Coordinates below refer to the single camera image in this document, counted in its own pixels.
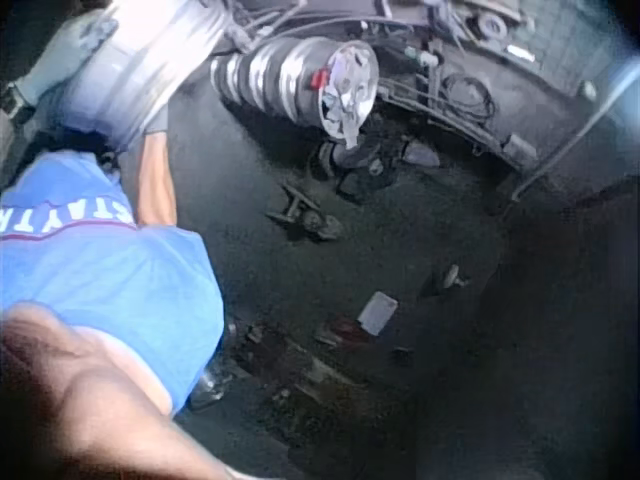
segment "concrete floor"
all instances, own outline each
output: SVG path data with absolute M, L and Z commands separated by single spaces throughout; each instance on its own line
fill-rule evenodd
M 196 72 L 170 105 L 170 160 L 180 226 L 203 236 L 228 311 L 246 322 L 279 326 L 359 381 L 399 396 L 410 394 L 418 376 L 424 382 L 447 365 L 451 347 L 473 322 L 479 294 L 500 261 L 501 225 L 483 212 L 479 201 L 488 187 L 468 168 L 460 150 L 461 162 L 454 167 L 431 173 L 407 168 L 395 185 L 355 206 L 329 185 L 304 175 L 317 138 L 313 130 L 259 112 L 234 115 L 213 92 L 206 70 Z M 121 158 L 131 198 L 137 154 L 133 149 Z M 264 216 L 286 206 L 280 187 L 285 180 L 302 185 L 335 215 L 347 229 L 346 238 L 330 244 L 290 242 Z M 419 300 L 432 272 L 454 262 L 472 284 L 451 298 Z M 374 346 L 332 352 L 313 340 L 323 322 L 357 317 L 376 291 L 400 306 Z M 394 367 L 389 358 L 397 346 L 415 349 L 419 365 Z M 251 455 L 238 457 L 229 448 L 234 436 L 254 438 L 259 430 L 246 430 L 251 408 L 242 403 L 231 397 L 202 414 L 186 413 L 180 421 L 237 468 L 257 474 L 256 458 L 270 458 L 269 465 L 281 465 L 274 468 L 283 475 L 283 469 L 291 468 L 283 458 L 286 449 L 273 440 L 262 442 L 264 432 L 253 441 Z M 234 435 L 230 429 L 239 430 Z

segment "blue t-shirt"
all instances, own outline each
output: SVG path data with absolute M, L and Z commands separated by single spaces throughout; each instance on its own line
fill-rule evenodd
M 46 153 L 0 198 L 0 309 L 50 308 L 132 348 L 182 408 L 224 328 L 199 235 L 139 228 L 88 153 Z

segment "person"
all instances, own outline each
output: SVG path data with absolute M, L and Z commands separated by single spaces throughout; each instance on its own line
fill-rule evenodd
M 0 160 L 116 28 L 100 11 L 68 21 L 9 84 Z M 224 319 L 201 237 L 177 227 L 167 126 L 165 107 L 144 136 L 135 215 L 94 155 L 68 150 L 41 154 L 0 198 L 0 442 L 20 478 L 240 475 L 172 421 Z

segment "white paper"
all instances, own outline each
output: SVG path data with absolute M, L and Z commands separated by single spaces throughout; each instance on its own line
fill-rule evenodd
M 371 335 L 378 336 L 398 308 L 398 301 L 376 292 L 360 313 L 358 321 L 362 329 Z

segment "work glove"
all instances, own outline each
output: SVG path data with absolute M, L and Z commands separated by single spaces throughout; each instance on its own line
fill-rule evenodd
M 169 104 L 165 104 L 164 107 L 153 117 L 153 120 L 149 122 L 147 128 L 144 130 L 145 135 L 151 135 L 154 133 L 166 132 L 169 130 Z
M 115 32 L 118 22 L 101 18 L 103 12 L 93 10 L 65 22 L 31 71 L 16 81 L 18 91 L 31 106 L 35 107 L 47 90 L 75 75 Z

